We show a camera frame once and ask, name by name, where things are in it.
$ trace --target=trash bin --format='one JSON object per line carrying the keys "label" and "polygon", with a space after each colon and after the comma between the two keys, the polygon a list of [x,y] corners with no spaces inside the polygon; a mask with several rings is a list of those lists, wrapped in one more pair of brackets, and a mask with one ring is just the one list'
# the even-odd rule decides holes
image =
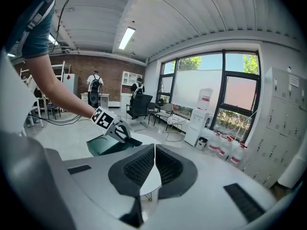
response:
{"label": "trash bin", "polygon": [[207,141],[208,140],[206,138],[200,137],[196,143],[196,149],[198,149],[199,151],[203,150],[207,144]]}

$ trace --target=brick wall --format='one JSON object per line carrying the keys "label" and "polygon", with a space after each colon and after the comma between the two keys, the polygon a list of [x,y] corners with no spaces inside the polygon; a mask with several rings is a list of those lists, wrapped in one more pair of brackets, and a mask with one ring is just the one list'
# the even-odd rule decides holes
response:
{"label": "brick wall", "polygon": [[[120,88],[123,71],[143,75],[143,79],[145,77],[145,67],[112,58],[67,55],[50,56],[50,60],[52,65],[62,64],[63,61],[65,61],[65,64],[71,65],[71,73],[76,74],[78,77],[78,95],[87,92],[87,78],[94,70],[97,70],[99,76],[104,82],[103,93],[110,94],[110,101],[120,101]],[[15,68],[19,74],[20,68],[24,68],[24,64],[18,64]],[[129,89],[130,86],[123,86],[122,92],[130,93]]]}

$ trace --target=sky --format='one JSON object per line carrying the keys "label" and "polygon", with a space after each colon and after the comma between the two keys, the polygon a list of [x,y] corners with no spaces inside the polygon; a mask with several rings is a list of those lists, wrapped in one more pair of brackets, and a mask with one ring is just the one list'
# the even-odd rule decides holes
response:
{"label": "sky", "polygon": [[[243,72],[243,54],[226,54],[226,70]],[[201,56],[199,70],[222,69],[222,54]],[[172,73],[173,63],[165,65],[164,74]]]}

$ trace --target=ceiling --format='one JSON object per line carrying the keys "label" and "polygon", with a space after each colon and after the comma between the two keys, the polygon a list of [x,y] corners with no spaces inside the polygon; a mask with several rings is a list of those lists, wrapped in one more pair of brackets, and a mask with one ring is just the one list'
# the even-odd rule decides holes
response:
{"label": "ceiling", "polygon": [[[58,17],[65,1],[56,0]],[[279,0],[70,0],[61,24],[79,50],[114,53],[140,61],[189,39],[224,31],[301,37]],[[119,50],[128,26],[136,31],[125,50]],[[63,35],[58,41],[67,43]]]}

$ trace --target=black shirt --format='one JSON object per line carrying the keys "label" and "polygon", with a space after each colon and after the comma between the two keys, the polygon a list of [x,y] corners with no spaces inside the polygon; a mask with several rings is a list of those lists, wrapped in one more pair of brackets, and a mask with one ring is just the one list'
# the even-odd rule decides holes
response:
{"label": "black shirt", "polygon": [[136,85],[136,83],[134,83],[134,84],[131,86],[130,90],[131,90],[132,92],[135,92],[137,88],[138,88],[138,86]]}

